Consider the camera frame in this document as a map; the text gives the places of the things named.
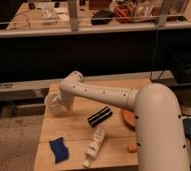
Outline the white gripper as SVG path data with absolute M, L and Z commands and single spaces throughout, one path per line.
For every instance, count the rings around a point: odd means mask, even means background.
M 73 109 L 74 96 L 69 94 L 59 93 L 54 98 L 53 102 L 65 108 L 66 111 L 71 112 Z

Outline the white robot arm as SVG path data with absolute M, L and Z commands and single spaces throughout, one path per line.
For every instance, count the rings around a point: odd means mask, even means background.
M 135 114 L 139 171 L 190 171 L 179 102 L 167 86 L 99 86 L 85 83 L 83 75 L 73 71 L 60 81 L 59 90 L 60 104 L 67 109 L 79 96 Z

